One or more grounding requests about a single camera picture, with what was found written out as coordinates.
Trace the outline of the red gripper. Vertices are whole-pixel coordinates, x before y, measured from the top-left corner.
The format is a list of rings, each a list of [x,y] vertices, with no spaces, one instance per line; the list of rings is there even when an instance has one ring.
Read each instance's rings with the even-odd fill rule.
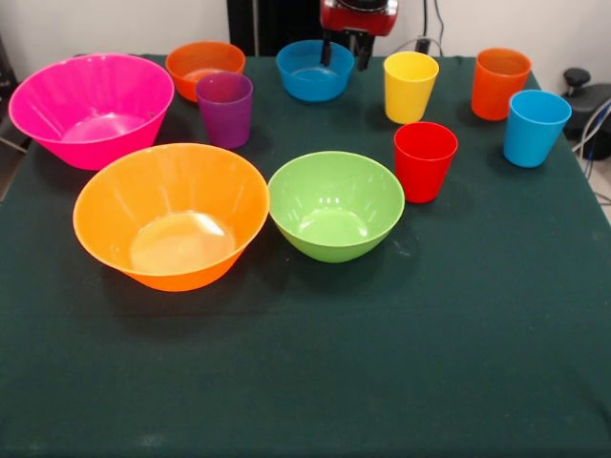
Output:
[[[329,66],[331,31],[358,31],[373,36],[390,34],[398,15],[398,1],[321,1],[320,22],[323,47],[320,63]],[[355,37],[355,58],[358,71],[368,68],[372,53],[372,37]]]

